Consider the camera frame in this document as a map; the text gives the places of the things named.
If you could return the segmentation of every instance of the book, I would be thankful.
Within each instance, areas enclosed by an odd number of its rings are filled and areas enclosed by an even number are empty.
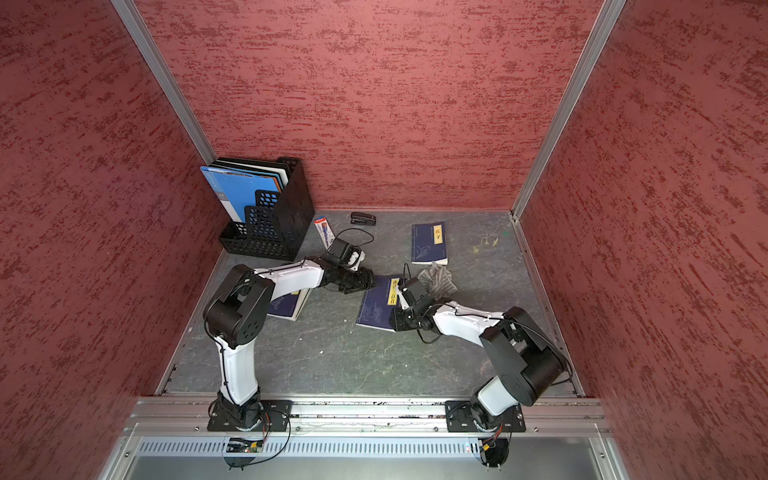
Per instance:
[[[245,207],[256,203],[256,190],[279,192],[277,179],[236,170],[200,167],[232,221],[245,223]]]
[[[276,318],[296,321],[301,309],[306,304],[306,298],[310,296],[310,289],[305,288],[288,295],[278,296],[270,303],[266,314]]]
[[[242,168],[242,169],[254,169],[261,172],[270,172],[277,174],[280,177],[280,183],[283,187],[288,184],[290,179],[290,167],[283,162],[269,162],[263,160],[251,160],[248,158],[225,158],[221,157],[216,162],[223,162],[229,164],[230,167]]]
[[[411,225],[411,263],[429,265],[432,262],[448,265],[444,223]]]
[[[400,275],[382,276],[376,275],[377,285],[366,290],[357,314],[356,325],[368,326],[374,329],[389,330],[394,332],[389,325],[389,316],[395,308],[399,308],[397,297],[397,283]]]
[[[243,172],[245,174],[255,174],[255,175],[258,175],[260,177],[272,177],[275,180],[277,180],[277,188],[278,188],[278,190],[281,191],[281,192],[283,191],[283,180],[280,178],[279,174],[276,174],[274,172],[261,171],[261,170],[258,170],[256,168],[241,167],[240,165],[237,165],[237,164],[230,164],[228,162],[222,162],[222,161],[214,161],[209,166],[210,167],[221,168],[221,169],[224,169],[224,170],[232,170],[232,171]]]

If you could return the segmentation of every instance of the vented metal panel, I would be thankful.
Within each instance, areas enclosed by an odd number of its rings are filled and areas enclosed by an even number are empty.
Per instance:
[[[227,453],[228,437],[147,437],[141,440],[137,456],[260,457],[278,453],[285,436],[270,437],[259,454]],[[469,438],[341,438],[292,436],[281,457],[346,458],[474,458],[479,455],[478,439]]]

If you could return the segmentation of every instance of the robotic arm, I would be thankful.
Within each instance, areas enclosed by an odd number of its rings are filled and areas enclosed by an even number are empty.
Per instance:
[[[532,406],[567,369],[565,357],[521,308],[486,312],[447,299],[438,302],[416,278],[398,283],[398,296],[401,308],[389,319],[395,331],[423,329],[485,348],[498,375],[469,403],[482,430],[498,428],[504,412],[517,404]]]
[[[270,269],[236,265],[203,312],[206,334],[217,344],[221,387],[214,411],[236,429],[259,425],[263,407],[253,367],[253,343],[264,327],[272,300],[305,288],[335,283],[341,293],[376,285],[371,270],[359,266],[365,254],[336,239],[323,257]]]
[[[272,269],[237,265],[230,271],[204,310],[206,333],[219,350],[222,377],[212,416],[220,412],[228,425],[246,432],[260,424],[263,407],[253,343],[270,302],[329,283],[338,285],[341,293],[373,288],[376,281],[371,270],[359,266],[364,257],[358,247],[337,238],[322,257]],[[395,331],[423,329],[485,347],[498,376],[470,400],[470,412],[480,429],[497,428],[504,412],[517,404],[533,405],[566,370],[563,355],[523,309],[486,312],[450,300],[439,302],[416,278],[400,282],[398,296],[401,308],[390,318]]]

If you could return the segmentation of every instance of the black mounting plate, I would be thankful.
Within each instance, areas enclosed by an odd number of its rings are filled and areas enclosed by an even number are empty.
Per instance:
[[[270,432],[285,432],[288,429],[288,420],[286,415],[290,415],[293,402],[290,400],[261,400],[261,405],[266,410],[267,415],[270,416]],[[261,430],[261,424],[258,423],[254,429],[255,431]],[[210,414],[208,419],[208,432],[240,432],[230,422],[227,421],[227,415],[224,413],[223,407],[216,402],[214,404],[214,410]]]
[[[449,432],[479,432],[475,420],[469,411],[469,403],[461,400],[449,400],[445,402],[445,423]],[[512,406],[502,413],[503,432],[525,432],[525,419],[520,404]]]

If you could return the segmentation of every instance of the blue book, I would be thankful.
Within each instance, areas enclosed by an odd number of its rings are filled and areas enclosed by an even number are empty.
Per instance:
[[[444,223],[411,225],[411,263],[429,265],[432,262],[448,265]]]
[[[200,167],[234,222],[245,223],[245,207],[256,203],[256,190],[279,192],[277,179],[215,167]]]
[[[360,313],[357,314],[357,321],[355,322],[357,325],[389,330],[390,332],[395,331],[389,325],[389,316],[395,308],[400,308],[396,289],[399,278],[400,275],[376,275],[378,285],[366,290],[362,297]]]
[[[272,300],[270,308],[266,310],[266,314],[276,316],[277,318],[296,320],[309,295],[310,289],[305,288],[298,292],[289,293],[288,295],[278,296],[276,299]]]

